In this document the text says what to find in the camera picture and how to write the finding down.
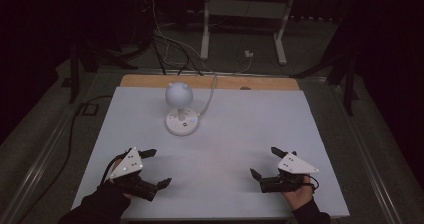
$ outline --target human hand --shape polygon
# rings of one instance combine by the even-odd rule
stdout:
[[[115,170],[115,168],[119,165],[119,163],[121,163],[121,161],[122,161],[122,159],[118,159],[118,160],[116,160],[115,161],[115,163],[113,164],[113,167],[112,167],[112,171],[113,170]],[[128,198],[128,199],[131,199],[131,194],[128,194],[128,193],[122,193],[126,198]]]
[[[303,182],[310,183],[311,178],[308,175],[304,175]],[[289,203],[290,208],[294,211],[312,200],[313,187],[302,185],[294,192],[282,192],[282,194]]]

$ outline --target outlet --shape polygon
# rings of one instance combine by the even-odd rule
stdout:
[[[246,51],[244,51],[244,55],[245,55],[246,57],[253,57],[253,51],[246,50]]]

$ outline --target lamp base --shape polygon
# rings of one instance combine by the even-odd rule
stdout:
[[[177,108],[170,111],[166,116],[166,127],[169,132],[176,136],[190,135],[199,126],[199,116],[197,113],[190,108],[184,108],[183,110],[183,119],[178,117]]]

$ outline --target white tabletop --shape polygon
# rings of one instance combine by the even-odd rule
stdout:
[[[200,112],[210,90],[193,89],[191,108]],[[263,177],[278,174],[275,146],[296,151],[317,167],[320,182],[315,200],[330,216],[348,216],[308,102],[302,91],[221,90],[199,128],[185,137],[165,127],[172,109],[164,88],[118,87],[87,165],[73,207],[96,190],[107,164],[131,147],[157,149],[143,160],[141,176],[156,184],[172,178],[153,202],[133,197],[122,218],[250,219],[291,217],[280,193],[262,193],[250,168]]]

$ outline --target black cloth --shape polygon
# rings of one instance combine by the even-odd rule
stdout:
[[[314,199],[293,211],[299,224],[328,224],[331,219],[325,212],[320,212]]]
[[[82,199],[81,205],[64,215],[58,224],[119,224],[122,213],[131,200],[109,181],[93,194]],[[320,212],[314,199],[293,211],[299,224],[328,224],[330,216]]]
[[[84,197],[81,205],[64,215],[58,224],[119,224],[130,203],[121,189],[107,181]]]

